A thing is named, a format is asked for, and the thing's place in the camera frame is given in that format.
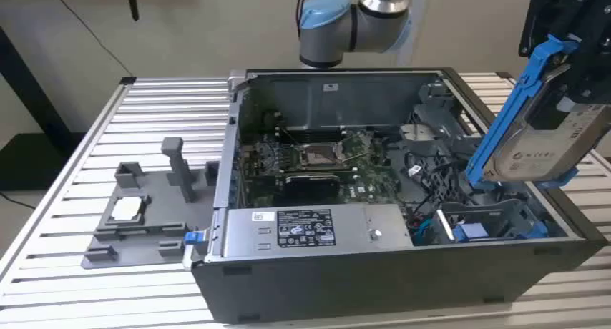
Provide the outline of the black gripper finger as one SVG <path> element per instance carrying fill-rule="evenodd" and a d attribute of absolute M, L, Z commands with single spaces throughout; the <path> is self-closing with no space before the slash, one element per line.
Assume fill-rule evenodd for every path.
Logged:
<path fill-rule="evenodd" d="M 562 64 L 544 77 L 542 88 L 528 115 L 528 123 L 533 129 L 557 129 L 566 118 L 568 113 L 558 110 L 558 104 L 568 93 L 565 74 L 570 69 L 572 64 Z"/>
<path fill-rule="evenodd" d="M 577 104 L 610 103 L 610 35 L 585 42 L 570 59 L 566 95 Z"/>

